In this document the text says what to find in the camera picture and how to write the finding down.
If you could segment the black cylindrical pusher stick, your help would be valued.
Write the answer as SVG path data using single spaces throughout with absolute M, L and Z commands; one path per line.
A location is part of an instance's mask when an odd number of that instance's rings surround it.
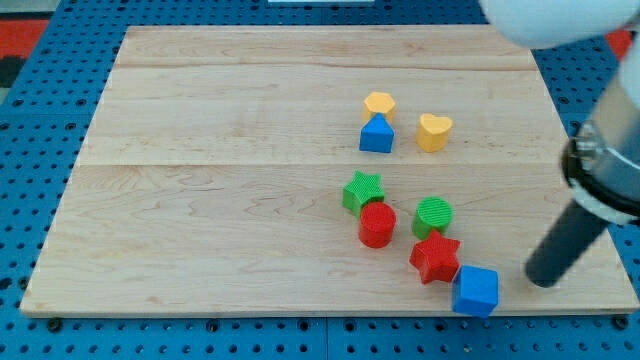
M 525 264 L 528 280 L 542 288 L 554 286 L 608 224 L 572 200 L 528 258 Z

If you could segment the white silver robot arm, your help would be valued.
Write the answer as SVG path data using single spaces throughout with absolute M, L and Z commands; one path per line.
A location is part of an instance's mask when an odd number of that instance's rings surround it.
M 481 0 L 517 46 L 549 49 L 639 28 L 639 0 Z M 610 224 L 639 221 L 639 46 L 633 44 L 561 156 L 573 198 L 530 255 L 528 280 L 554 286 Z

